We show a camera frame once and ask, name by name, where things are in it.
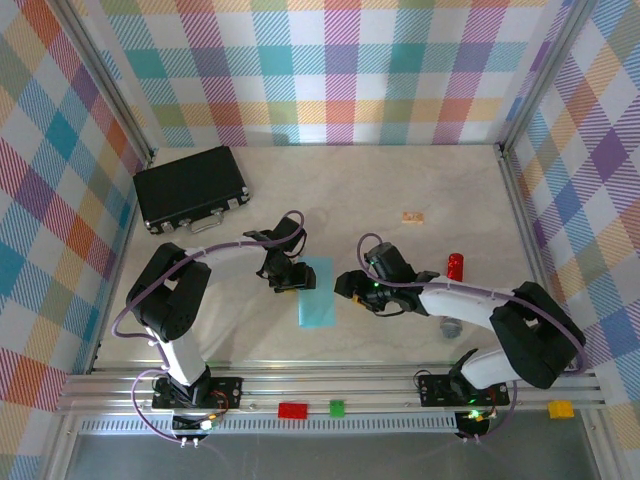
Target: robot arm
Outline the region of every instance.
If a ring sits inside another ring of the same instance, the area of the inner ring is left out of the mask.
[[[337,279],[336,293],[353,299],[375,314],[393,302],[403,312],[458,318],[496,334],[499,348],[472,350],[451,370],[452,386],[461,395],[517,379],[537,388],[549,388],[576,356],[576,348],[565,335],[538,318],[531,309],[512,301],[513,297],[548,313],[580,344],[585,343],[583,333],[536,283],[525,282],[514,290],[497,289],[492,296],[479,295],[479,289],[473,286],[449,279],[436,280],[437,273],[415,273],[390,243],[381,243],[364,257],[384,283],[405,286],[383,285],[364,271],[355,270]]]
[[[236,241],[268,242],[292,235],[299,224],[284,217],[274,230],[247,232]],[[188,398],[193,406],[200,405],[209,394],[210,372],[200,357],[191,326],[195,322],[205,290],[227,278],[255,272],[269,281],[276,293],[287,290],[315,288],[315,273],[311,267],[293,258],[304,246],[306,232],[290,241],[270,247],[243,247],[207,253],[180,268],[169,280],[172,288],[163,284],[153,290],[133,308],[138,322],[153,336],[166,356],[171,388]],[[183,250],[173,243],[161,245],[127,295],[127,303],[160,278],[173,265],[202,249]]]

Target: yellow block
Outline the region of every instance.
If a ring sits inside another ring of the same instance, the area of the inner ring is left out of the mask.
[[[573,418],[573,405],[568,400],[555,400],[547,405],[551,420]]]

